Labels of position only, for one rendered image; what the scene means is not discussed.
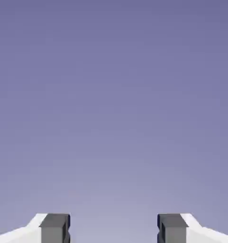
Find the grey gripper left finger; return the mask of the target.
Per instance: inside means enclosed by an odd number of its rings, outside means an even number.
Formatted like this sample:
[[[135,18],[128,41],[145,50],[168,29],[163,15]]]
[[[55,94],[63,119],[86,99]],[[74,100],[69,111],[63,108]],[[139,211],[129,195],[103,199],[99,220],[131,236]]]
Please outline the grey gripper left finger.
[[[0,235],[0,243],[71,243],[69,214],[37,213],[24,227]]]

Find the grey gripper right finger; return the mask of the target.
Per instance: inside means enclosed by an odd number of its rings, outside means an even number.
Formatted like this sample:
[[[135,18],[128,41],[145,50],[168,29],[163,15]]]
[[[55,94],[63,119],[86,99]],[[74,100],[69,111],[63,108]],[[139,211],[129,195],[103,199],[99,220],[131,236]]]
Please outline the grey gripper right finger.
[[[158,214],[157,243],[228,243],[228,235],[203,227],[190,213]]]

